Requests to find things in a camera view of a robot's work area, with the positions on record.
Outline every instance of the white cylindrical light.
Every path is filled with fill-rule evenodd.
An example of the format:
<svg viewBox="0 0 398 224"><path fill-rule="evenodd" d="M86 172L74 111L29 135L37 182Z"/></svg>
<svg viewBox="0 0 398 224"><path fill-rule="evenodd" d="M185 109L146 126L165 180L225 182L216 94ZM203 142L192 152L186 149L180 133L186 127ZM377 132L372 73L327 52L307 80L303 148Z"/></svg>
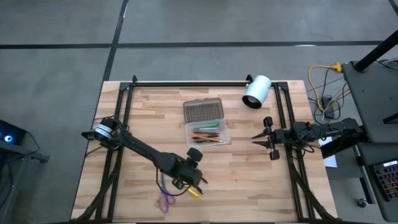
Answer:
<svg viewBox="0 0 398 224"><path fill-rule="evenodd" d="M250 108L259 109L268 96L271 80L264 75L258 75L249 84L246 94L242 97L243 103Z"/></svg>

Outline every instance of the wooden table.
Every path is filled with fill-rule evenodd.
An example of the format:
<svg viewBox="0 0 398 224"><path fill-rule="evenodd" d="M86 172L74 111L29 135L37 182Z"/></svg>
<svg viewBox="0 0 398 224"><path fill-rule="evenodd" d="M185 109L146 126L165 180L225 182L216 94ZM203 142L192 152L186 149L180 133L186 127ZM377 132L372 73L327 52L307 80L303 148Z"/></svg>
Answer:
<svg viewBox="0 0 398 224"><path fill-rule="evenodd" d="M296 120L312 122L304 82L288 83ZM104 82L96 118L113 115L118 88L119 82ZM262 120L266 116L273 117L273 129L280 128L275 93L270 91L263 107L254 110L241 101L245 91L245 87L135 88L129 115L130 132L134 137L157 150L186 157L188 146L182 103L197 98L220 97L231 144L198 148L203 153L198 168L209 184L200 184L204 191L200 198L188 193L177 197L166 214L158 208L160 191L155 183L153 164L125 149L114 222L297 221L284 146L277 146L280 159L271 161L266 148L251 143L251 137L264 129ZM286 107L284 111L287 126L290 126ZM90 142L87 150L98 145L98 141ZM72 218L82 214L98 193L105 155L106 150L100 149L85 159ZM305 165L311 190L328 212L336 216L321 152L306 153ZM177 189L169 189L170 193L178 192ZM300 196L306 211L303 194Z"/></svg>

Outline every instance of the blue light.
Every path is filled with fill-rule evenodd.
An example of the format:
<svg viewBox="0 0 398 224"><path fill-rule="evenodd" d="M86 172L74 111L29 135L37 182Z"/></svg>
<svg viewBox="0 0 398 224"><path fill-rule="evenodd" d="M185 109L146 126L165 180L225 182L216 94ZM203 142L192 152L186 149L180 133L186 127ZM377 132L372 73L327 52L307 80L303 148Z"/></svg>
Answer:
<svg viewBox="0 0 398 224"><path fill-rule="evenodd" d="M6 137L4 137L4 140L6 142L11 142L12 141L12 136L6 136Z"/></svg>

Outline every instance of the keyboard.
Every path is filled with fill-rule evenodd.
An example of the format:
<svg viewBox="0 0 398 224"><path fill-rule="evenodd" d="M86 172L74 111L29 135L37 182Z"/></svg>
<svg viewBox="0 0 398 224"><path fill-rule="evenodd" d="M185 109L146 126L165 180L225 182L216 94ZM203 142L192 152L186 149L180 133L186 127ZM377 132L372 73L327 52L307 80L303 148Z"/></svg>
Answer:
<svg viewBox="0 0 398 224"><path fill-rule="evenodd" d="M373 171L384 198L388 202L398 200L398 161L373 165Z"/></svg>

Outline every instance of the gray floor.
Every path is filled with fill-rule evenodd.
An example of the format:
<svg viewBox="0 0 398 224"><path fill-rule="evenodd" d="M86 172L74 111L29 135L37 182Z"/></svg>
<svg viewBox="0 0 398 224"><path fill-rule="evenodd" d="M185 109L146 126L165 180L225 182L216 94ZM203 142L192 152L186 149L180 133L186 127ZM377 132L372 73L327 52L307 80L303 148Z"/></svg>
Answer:
<svg viewBox="0 0 398 224"><path fill-rule="evenodd" d="M122 0L0 0L1 44L110 44ZM398 16L387 0L130 0L120 43L382 40ZM358 60L374 46L118 49L110 80L236 80L247 74L307 80L308 68ZM398 48L384 58L396 57ZM33 164L14 223L68 220L109 49L0 50L0 119L37 138L48 164ZM321 85L325 70L313 71ZM342 74L330 72L329 80ZM343 80L329 85L334 95ZM341 118L359 119L348 96ZM342 155L345 161L350 155ZM358 179L330 171L338 215L382 223L358 208Z"/></svg>

